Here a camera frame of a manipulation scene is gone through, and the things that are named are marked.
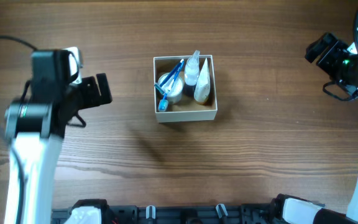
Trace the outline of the blue white toothbrush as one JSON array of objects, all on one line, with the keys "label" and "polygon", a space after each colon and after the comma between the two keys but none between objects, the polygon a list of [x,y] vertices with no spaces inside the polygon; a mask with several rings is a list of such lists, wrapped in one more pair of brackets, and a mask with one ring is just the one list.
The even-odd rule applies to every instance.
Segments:
[{"label": "blue white toothbrush", "polygon": [[167,94],[163,95],[163,98],[160,100],[158,104],[158,111],[165,112],[168,108],[168,101],[166,100]]}]

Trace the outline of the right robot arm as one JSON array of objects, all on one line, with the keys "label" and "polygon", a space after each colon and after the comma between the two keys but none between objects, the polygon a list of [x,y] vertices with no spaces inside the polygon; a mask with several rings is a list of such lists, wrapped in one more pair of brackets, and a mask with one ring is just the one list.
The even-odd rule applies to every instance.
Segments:
[{"label": "right robot arm", "polygon": [[[346,101],[358,99],[358,26],[351,45],[325,33],[306,48],[305,58],[325,71],[328,85],[336,85],[347,93]],[[287,223],[358,223],[358,176],[346,213],[338,213],[307,200],[278,195],[271,205],[270,218]]]}]

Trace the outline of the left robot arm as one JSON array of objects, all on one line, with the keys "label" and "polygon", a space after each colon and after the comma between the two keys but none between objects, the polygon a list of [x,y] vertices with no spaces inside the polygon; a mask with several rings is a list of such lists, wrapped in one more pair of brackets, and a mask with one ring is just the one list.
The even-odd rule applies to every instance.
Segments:
[{"label": "left robot arm", "polygon": [[77,47],[35,50],[32,78],[5,113],[9,145],[9,186],[5,223],[49,223],[55,169],[65,130],[84,109],[112,102],[107,76],[83,78]]}]

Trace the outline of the white lidded jar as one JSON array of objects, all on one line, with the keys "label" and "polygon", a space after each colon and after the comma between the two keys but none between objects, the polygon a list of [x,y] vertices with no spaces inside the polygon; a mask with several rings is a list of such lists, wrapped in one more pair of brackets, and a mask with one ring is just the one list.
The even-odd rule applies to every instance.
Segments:
[{"label": "white lidded jar", "polygon": [[[160,77],[158,79],[158,84],[162,87],[162,90],[165,91],[170,84],[173,81],[173,77],[169,79],[164,86],[161,85],[161,83],[164,81],[168,73],[161,73]],[[183,72],[180,72],[173,88],[170,90],[170,92],[167,94],[166,100],[169,102],[170,105],[177,104],[181,98],[182,98],[182,91],[183,91]]]}]

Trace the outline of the clear cap dark bottle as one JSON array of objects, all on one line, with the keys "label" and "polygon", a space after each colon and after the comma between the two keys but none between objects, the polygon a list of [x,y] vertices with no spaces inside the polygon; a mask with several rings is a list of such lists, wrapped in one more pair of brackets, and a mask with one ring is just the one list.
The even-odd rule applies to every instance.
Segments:
[{"label": "clear cap dark bottle", "polygon": [[195,50],[193,55],[186,61],[185,65],[185,84],[183,87],[183,93],[186,96],[193,97],[195,87],[200,74],[200,51]]}]

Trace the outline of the blue disposable razor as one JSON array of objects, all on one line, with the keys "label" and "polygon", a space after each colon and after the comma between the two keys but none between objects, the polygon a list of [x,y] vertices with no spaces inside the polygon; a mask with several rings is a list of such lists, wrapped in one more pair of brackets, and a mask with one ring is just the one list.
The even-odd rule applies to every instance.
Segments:
[{"label": "blue disposable razor", "polygon": [[174,69],[163,79],[163,81],[158,84],[155,83],[154,87],[158,90],[162,95],[168,94],[172,89],[176,82],[176,79],[179,76],[184,65],[184,60],[181,59],[180,62],[174,67]]}]

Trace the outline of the white squeeze tube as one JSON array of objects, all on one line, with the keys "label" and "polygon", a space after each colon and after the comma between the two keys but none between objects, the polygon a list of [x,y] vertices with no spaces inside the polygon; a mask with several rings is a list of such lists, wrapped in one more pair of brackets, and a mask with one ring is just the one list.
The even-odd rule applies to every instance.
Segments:
[{"label": "white squeeze tube", "polygon": [[209,97],[210,88],[211,79],[209,74],[208,59],[205,59],[194,92],[195,101],[201,105],[205,104]]}]

